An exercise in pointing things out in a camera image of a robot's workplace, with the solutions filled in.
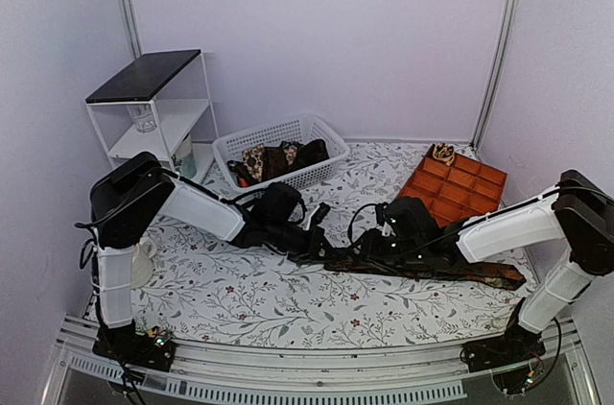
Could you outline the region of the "green brown patterned tie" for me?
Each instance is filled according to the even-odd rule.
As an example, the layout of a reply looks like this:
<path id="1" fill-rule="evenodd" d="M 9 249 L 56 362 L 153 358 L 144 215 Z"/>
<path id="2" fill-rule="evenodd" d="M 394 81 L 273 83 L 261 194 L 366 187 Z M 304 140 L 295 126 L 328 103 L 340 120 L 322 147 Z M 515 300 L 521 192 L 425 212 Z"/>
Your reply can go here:
<path id="1" fill-rule="evenodd" d="M 339 273 L 379 274 L 415 280 L 470 281 L 510 291 L 520 289 L 527 282 L 527 279 L 514 266 L 487 262 L 461 264 L 452 269 L 436 269 L 421 264 L 389 266 L 372 260 L 356 261 L 352 258 L 343 258 L 326 263 L 324 269 Z"/>

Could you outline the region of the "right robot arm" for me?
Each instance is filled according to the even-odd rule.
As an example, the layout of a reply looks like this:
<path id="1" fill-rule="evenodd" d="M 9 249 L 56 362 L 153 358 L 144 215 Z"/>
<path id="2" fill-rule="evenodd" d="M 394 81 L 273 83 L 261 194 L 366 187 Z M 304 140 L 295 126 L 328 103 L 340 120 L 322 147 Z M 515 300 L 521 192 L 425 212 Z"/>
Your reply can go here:
<path id="1" fill-rule="evenodd" d="M 495 254 L 553 240 L 567 245 L 546 280 L 518 304 L 496 354 L 517 362 L 567 305 L 598 276 L 613 271 L 613 200 L 577 170 L 541 194 L 513 206 L 440 227 L 424 202 L 400 198 L 388 205 L 388 236 L 364 233 L 358 254 L 378 270 L 448 271 L 477 265 Z"/>

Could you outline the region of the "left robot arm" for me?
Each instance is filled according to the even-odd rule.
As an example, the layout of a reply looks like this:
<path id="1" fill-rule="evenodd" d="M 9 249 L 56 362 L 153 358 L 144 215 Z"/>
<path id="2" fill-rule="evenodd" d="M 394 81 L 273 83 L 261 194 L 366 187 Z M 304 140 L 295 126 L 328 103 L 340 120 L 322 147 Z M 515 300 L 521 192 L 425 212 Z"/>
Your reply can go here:
<path id="1" fill-rule="evenodd" d="M 224 198 L 143 152 L 91 188 L 90 219 L 79 227 L 92 236 L 97 317 L 106 346 L 123 361 L 142 353 L 131 301 L 131 261 L 152 224 L 182 223 L 237 249 L 265 247 L 296 264 L 324 263 L 333 247 L 321 226 L 329 209 L 308 211 L 298 190 L 274 182 L 252 193 Z"/>

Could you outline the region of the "dark red patterned tie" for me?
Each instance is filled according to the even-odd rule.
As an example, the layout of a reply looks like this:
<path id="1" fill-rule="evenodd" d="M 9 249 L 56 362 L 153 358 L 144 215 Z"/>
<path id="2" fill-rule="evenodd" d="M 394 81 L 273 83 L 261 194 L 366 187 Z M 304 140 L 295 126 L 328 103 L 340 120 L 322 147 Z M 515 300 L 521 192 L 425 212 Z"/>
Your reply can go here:
<path id="1" fill-rule="evenodd" d="M 262 181 L 284 176 L 289 170 L 288 151 L 281 147 L 265 147 L 265 165 Z"/>

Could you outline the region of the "black shiny tie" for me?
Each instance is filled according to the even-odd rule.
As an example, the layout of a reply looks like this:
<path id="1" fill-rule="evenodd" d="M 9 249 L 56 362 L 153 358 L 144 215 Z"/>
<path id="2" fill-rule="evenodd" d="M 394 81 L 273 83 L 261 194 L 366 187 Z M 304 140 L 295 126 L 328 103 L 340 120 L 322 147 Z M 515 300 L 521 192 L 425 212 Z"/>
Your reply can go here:
<path id="1" fill-rule="evenodd" d="M 290 168 L 297 171 L 311 165 L 326 161 L 329 158 L 326 143 L 323 139 L 316 139 L 301 146 L 295 154 Z"/>

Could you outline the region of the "orange compartment tray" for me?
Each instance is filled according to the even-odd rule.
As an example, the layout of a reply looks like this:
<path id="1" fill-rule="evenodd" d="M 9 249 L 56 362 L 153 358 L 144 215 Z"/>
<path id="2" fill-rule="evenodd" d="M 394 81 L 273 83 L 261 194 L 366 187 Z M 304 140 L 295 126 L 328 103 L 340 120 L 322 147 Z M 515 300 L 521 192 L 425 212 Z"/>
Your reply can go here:
<path id="1" fill-rule="evenodd" d="M 439 226 L 484 215 L 499 208 L 508 175 L 456 152 L 448 167 L 423 156 L 401 188 L 400 198 L 422 200 Z"/>

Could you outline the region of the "cream paisley tie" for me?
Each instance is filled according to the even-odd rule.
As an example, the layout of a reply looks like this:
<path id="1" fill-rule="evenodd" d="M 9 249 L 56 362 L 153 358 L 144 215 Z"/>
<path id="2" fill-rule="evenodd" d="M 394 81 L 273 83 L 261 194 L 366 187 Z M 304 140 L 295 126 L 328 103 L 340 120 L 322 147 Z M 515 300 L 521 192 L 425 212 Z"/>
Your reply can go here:
<path id="1" fill-rule="evenodd" d="M 263 144 L 243 150 L 243 163 L 248 174 L 256 182 L 261 182 L 265 165 L 266 149 Z"/>

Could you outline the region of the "rolled beige patterned tie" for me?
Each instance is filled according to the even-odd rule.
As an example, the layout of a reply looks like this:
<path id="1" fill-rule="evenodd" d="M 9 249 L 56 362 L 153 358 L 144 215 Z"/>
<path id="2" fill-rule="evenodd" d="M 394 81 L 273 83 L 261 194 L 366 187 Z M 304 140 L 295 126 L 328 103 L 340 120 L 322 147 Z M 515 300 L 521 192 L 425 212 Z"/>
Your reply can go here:
<path id="1" fill-rule="evenodd" d="M 450 167 L 455 160 L 455 148 L 445 143 L 436 143 L 429 152 L 429 157 Z"/>

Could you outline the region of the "white plastic basket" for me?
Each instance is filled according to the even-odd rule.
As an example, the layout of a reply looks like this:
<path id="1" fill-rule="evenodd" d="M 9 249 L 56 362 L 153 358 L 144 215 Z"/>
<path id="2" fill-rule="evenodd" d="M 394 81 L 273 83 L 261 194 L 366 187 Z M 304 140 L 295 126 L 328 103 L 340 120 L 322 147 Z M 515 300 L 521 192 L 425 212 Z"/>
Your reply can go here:
<path id="1" fill-rule="evenodd" d="M 273 182 L 296 189 L 330 179 L 349 147 L 323 120 L 311 114 L 237 131 L 214 141 L 221 173 L 237 194 Z"/>

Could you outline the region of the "cream ceramic mug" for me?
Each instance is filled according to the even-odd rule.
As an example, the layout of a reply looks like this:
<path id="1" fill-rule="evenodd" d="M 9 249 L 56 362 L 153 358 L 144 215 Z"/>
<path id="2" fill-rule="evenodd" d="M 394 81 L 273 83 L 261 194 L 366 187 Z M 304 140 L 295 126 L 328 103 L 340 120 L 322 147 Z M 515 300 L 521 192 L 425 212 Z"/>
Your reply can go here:
<path id="1" fill-rule="evenodd" d="M 145 286 L 154 274 L 154 256 L 157 252 L 155 241 L 143 237 L 134 246 L 131 258 L 131 288 L 137 289 Z"/>

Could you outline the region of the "white shelf with black top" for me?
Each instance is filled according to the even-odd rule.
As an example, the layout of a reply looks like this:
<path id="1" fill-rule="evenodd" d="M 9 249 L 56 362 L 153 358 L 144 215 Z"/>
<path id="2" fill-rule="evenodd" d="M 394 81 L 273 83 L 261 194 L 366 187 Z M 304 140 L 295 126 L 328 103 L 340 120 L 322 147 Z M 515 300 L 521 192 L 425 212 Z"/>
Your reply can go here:
<path id="1" fill-rule="evenodd" d="M 136 131 L 127 106 L 140 104 L 152 107 L 155 131 Z M 202 50 L 144 54 L 91 93 L 85 105 L 112 168 L 149 152 L 175 171 L 173 154 L 190 134 L 197 163 L 192 180 L 204 179 L 214 159 L 209 140 L 219 132 Z"/>

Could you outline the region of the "clear drinking glass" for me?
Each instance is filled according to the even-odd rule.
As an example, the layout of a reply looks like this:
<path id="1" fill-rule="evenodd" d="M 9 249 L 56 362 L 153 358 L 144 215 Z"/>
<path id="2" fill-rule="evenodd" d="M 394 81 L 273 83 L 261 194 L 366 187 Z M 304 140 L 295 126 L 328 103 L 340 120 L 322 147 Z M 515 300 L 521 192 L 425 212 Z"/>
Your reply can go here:
<path id="1" fill-rule="evenodd" d="M 149 104 L 128 105 L 127 110 L 137 132 L 148 133 L 156 130 L 154 112 Z"/>

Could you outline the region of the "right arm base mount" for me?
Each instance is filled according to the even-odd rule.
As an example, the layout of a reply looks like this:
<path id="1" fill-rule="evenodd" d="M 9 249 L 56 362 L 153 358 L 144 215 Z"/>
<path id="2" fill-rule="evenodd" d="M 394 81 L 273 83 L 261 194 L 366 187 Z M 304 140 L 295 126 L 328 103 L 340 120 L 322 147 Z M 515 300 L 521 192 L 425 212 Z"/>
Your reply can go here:
<path id="1" fill-rule="evenodd" d="M 540 334 L 513 326 L 500 336 L 468 342 L 460 349 L 460 360 L 470 372 L 509 367 L 526 362 L 518 369 L 507 369 L 491 375 L 495 387 L 505 395 L 518 395 L 533 391 L 553 372 L 562 348 L 562 329 L 555 320 L 557 331 L 555 357 L 545 368 L 543 356 L 546 348 Z"/>

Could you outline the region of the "metal front rail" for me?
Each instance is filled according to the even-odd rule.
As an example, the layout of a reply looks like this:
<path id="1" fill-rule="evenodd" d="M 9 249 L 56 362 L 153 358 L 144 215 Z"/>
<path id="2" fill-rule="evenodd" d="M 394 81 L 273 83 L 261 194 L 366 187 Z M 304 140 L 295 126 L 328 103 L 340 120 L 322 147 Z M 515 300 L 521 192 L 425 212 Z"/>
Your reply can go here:
<path id="1" fill-rule="evenodd" d="M 473 371 L 462 341 L 380 348 L 299 350 L 178 341 L 167 372 L 137 369 L 136 381 L 96 356 L 95 322 L 67 317 L 57 336 L 44 404 L 603 404 L 575 324 L 543 335 L 540 359 Z M 501 378 L 535 382 L 512 395 Z"/>

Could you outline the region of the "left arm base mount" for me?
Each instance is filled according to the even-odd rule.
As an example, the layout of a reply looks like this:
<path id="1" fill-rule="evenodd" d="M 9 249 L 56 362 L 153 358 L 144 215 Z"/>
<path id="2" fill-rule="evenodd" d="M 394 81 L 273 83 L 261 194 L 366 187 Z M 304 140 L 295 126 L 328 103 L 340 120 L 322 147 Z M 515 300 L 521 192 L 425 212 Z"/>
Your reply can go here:
<path id="1" fill-rule="evenodd" d="M 121 328 L 100 327 L 92 352 L 120 365 L 136 366 L 169 372 L 175 359 L 177 344 L 172 334 L 158 326 L 138 333 L 135 325 Z"/>

